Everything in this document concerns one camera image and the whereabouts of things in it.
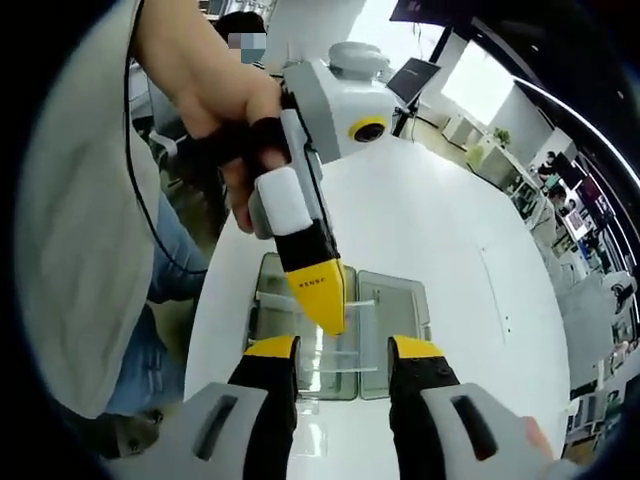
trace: white table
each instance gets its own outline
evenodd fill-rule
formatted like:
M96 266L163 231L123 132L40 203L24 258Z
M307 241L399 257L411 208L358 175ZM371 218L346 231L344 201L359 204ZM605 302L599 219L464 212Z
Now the white table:
M433 341L463 382L532 415L559 455L569 370L562 320L538 250L509 199L422 145L385 137L326 165L322 188L343 261L421 281ZM272 241L224 227L189 352L185 398L241 358L260 261ZM388 400L321 402L301 418L289 478L398 477ZM298 455L326 434L326 455Z

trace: blue jeans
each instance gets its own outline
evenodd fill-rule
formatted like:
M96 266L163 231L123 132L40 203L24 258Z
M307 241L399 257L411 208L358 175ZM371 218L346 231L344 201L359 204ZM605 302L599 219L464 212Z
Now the blue jeans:
M207 268L202 252L180 223L164 193L160 195L156 230L162 244L179 265L188 270ZM196 298L203 282L204 275L183 272L155 245L148 300L163 303ZM134 415L181 401L184 380L185 366L169 356L158 336L153 312L145 305L122 359L120 375L106 412Z

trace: monitor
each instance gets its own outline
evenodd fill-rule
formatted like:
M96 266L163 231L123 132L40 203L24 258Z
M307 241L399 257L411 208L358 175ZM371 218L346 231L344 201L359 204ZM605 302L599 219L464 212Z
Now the monitor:
M435 63L410 58L391 77L387 88L395 93L406 105L411 105L422 93L429 80L440 70Z

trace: black slot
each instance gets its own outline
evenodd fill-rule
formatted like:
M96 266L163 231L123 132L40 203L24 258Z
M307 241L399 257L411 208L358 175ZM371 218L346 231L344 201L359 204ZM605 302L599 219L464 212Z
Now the black slot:
M456 397L452 399L452 403L469 435L476 458L486 460L495 455L498 451L496 440L471 399L466 396Z
M200 460L204 460L205 462L211 460L213 450L220 437L220 431L227 421L227 418L229 418L229 414L237 401L237 397L223 395L215 404L211 413L209 413L207 421L200 431L200 435L198 435L193 449L196 457Z

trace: yellow tip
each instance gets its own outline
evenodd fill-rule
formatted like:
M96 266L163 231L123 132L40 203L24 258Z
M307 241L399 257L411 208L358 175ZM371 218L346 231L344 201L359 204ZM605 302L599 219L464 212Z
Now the yellow tip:
M287 272L289 287L309 319L331 335L345 331L346 286L338 259Z

